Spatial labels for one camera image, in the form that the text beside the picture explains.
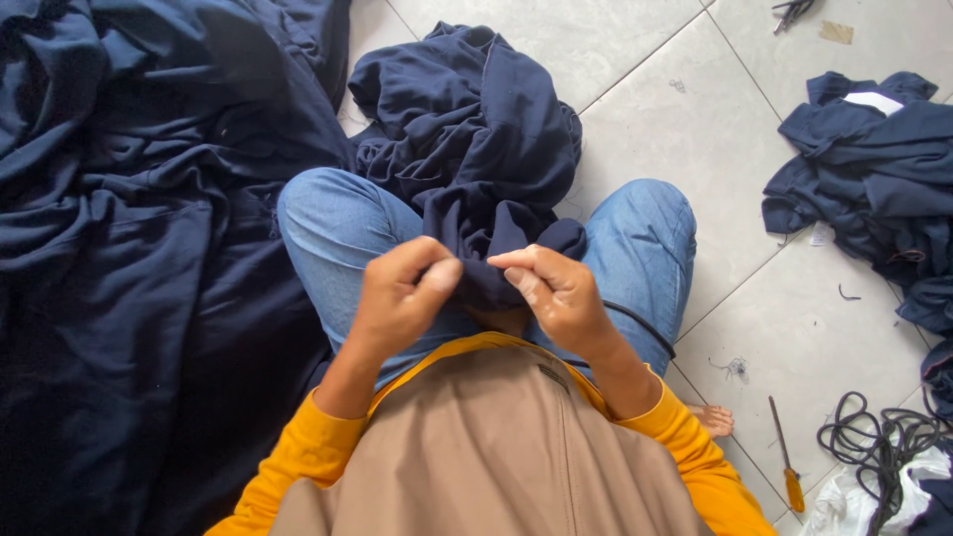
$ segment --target scissors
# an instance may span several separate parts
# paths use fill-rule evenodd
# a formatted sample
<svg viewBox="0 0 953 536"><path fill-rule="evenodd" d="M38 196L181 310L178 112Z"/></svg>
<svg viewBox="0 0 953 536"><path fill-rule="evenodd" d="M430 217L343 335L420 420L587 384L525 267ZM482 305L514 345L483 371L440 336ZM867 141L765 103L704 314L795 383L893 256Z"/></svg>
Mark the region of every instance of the scissors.
<svg viewBox="0 0 953 536"><path fill-rule="evenodd" d="M787 8L784 15L781 16L781 20L778 21L778 25L775 27L775 35L781 30L787 30L788 26L791 26L794 21L801 18L801 15L807 13L807 10L810 10L813 5L814 0L792 0L791 2L777 4L777 6L771 8L772 10Z"/></svg>

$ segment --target person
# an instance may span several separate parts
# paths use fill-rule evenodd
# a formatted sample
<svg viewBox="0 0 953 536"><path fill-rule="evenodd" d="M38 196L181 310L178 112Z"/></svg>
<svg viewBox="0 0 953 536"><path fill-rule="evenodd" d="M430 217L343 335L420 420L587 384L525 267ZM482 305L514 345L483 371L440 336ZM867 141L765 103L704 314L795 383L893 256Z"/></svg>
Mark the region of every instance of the person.
<svg viewBox="0 0 953 536"><path fill-rule="evenodd" d="M305 172L278 223L336 356L210 536L775 534L660 379L696 247L671 184L605 199L581 262L486 259L532 311L522 337L449 299L461 262L367 179Z"/></svg>

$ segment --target hand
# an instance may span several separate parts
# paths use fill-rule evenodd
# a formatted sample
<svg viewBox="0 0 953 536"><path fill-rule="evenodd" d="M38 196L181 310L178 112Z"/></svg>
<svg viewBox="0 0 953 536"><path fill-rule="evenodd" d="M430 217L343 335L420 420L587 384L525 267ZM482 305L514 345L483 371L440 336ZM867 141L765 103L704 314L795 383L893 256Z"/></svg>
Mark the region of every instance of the hand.
<svg viewBox="0 0 953 536"><path fill-rule="evenodd" d="M404 242L368 262L355 321L344 344L359 345L361 354L381 362L407 349L434 323L462 274L463 263L431 237Z"/></svg>
<svg viewBox="0 0 953 536"><path fill-rule="evenodd" d="M486 259L526 299L543 333L557 346L589 361L625 345L602 307L589 268L538 245Z"/></svg>

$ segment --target yellow sleeve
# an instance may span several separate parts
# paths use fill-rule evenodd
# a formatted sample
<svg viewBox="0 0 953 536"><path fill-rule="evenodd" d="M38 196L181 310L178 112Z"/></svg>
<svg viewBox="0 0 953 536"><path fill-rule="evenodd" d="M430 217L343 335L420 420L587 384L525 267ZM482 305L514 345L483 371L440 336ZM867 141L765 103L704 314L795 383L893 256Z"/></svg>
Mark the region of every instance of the yellow sleeve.
<svg viewBox="0 0 953 536"><path fill-rule="evenodd" d="M645 434L672 453L695 510L715 534L777 534L738 471L664 381L661 400L651 411L616 424Z"/></svg>
<svg viewBox="0 0 953 536"><path fill-rule="evenodd" d="M309 393L281 431L272 455L258 465L258 474L245 486L234 514L206 536L267 534L291 484L301 478L310 478L318 487L337 482L366 425L367 419L345 421L325 415Z"/></svg>

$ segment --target leg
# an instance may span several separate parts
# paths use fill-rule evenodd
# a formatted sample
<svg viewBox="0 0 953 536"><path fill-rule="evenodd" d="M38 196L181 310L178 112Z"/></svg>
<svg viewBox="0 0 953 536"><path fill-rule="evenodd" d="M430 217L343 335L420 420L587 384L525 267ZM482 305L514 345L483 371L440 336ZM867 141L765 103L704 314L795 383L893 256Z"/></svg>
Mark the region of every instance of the leg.
<svg viewBox="0 0 953 536"><path fill-rule="evenodd" d="M420 236L423 228L420 216L394 195L365 178L330 168L304 172L285 186L278 223L335 352L351 330L364 267ZM420 340L384 362L375 387L407 371L440 344L478 332L461 309L444 307Z"/></svg>
<svg viewBox="0 0 953 536"><path fill-rule="evenodd" d="M586 237L589 249L582 262L592 270L602 298L631 309L674 344L695 259L695 217L688 200L666 182L633 180L602 201L586 224ZM606 312L642 360L664 376L665 347L635 320ZM535 320L525 336L592 379L589 364L557 348Z"/></svg>

